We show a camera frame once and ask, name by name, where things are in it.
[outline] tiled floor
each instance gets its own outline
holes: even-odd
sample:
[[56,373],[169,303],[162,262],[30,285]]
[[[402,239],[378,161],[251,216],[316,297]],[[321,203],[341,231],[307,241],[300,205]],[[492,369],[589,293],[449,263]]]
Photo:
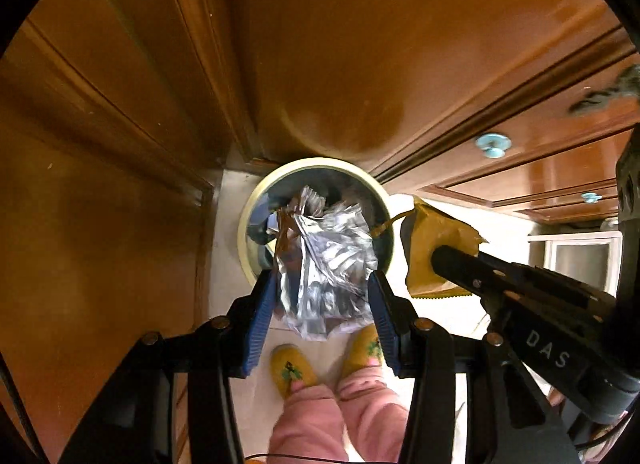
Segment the tiled floor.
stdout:
[[[242,207],[259,181],[260,177],[233,171],[227,171],[223,176],[214,236],[209,307],[211,317],[224,314],[236,297],[251,291],[238,262],[236,232]],[[526,236],[530,232],[531,222],[480,209],[433,204],[475,227],[489,241],[482,246],[483,251],[507,261],[527,263],[529,244]],[[411,209],[413,197],[393,195],[390,207],[392,215]],[[395,229],[396,249],[387,277],[396,294],[409,297],[404,285],[407,267],[398,238],[399,227]],[[476,297],[412,301],[420,316],[433,319],[451,333],[481,337],[486,331],[487,322],[482,321],[484,310]],[[321,379],[332,385],[337,380],[347,341],[348,336],[344,335],[334,336],[329,341],[305,341],[295,332],[287,330],[282,323],[272,320],[260,364],[247,380],[232,381],[236,419],[245,455],[267,451],[271,429],[282,410],[282,399],[269,376],[268,362],[273,348],[283,343],[298,345],[313,363]],[[456,395],[460,405],[465,400],[464,379],[458,382]],[[388,384],[407,405],[411,403],[412,380],[398,380],[389,370]],[[464,462],[460,451],[454,453],[454,462]],[[359,460],[352,450],[350,456],[352,460]]]

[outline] trash can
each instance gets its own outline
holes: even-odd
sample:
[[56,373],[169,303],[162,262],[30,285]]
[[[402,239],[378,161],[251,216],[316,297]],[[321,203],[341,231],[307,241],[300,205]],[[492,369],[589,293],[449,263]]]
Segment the trash can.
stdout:
[[[242,210],[238,225],[238,255],[242,271],[251,285],[258,274],[273,267],[275,240],[265,245],[264,224],[276,209],[289,204],[304,186],[326,198],[327,206],[340,200],[360,203],[370,229],[389,220],[388,195],[376,180],[348,162],[331,158],[308,158],[286,164],[267,175],[256,186]],[[378,268],[391,262],[394,237],[391,230],[373,240]]]

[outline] ribbed blue pad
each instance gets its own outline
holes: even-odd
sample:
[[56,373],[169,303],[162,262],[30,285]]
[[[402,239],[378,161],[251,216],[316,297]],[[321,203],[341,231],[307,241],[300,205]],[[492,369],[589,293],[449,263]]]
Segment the ribbed blue pad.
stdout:
[[264,346],[264,339],[271,323],[271,316],[276,305],[276,278],[271,272],[267,285],[255,308],[254,319],[244,338],[244,360],[242,373],[248,376],[257,367]]
[[373,314],[373,321],[376,323],[382,351],[385,354],[386,366],[391,368],[394,375],[397,376],[400,373],[400,338],[396,335],[393,323],[391,323],[382,297],[382,289],[374,274],[369,277],[369,306]]

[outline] leg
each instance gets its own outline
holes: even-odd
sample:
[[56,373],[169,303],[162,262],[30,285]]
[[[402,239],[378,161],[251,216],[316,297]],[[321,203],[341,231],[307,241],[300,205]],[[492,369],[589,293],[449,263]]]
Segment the leg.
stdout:
[[338,405],[353,447],[366,461],[397,462],[407,409],[386,387],[382,349],[375,327],[358,333],[338,383]]
[[[334,393],[318,384],[305,356],[290,345],[275,349],[271,377],[285,403],[271,434],[269,453],[347,460],[342,441],[344,421]],[[267,462],[298,464],[300,460],[269,457]]]

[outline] crumpled plastic packaging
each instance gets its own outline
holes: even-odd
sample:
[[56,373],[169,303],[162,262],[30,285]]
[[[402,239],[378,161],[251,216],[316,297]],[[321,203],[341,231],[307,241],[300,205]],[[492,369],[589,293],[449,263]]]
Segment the crumpled plastic packaging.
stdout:
[[473,227],[447,215],[444,211],[414,197],[414,209],[394,216],[376,227],[372,237],[382,234],[393,222],[404,218],[400,240],[408,265],[406,288],[415,298],[447,298],[471,293],[433,272],[431,254],[441,245],[450,245],[463,253],[478,256],[479,246],[486,240]]
[[378,267],[360,204],[325,199],[309,186],[277,211],[274,270],[284,323],[305,339],[354,332],[373,317],[369,274]]

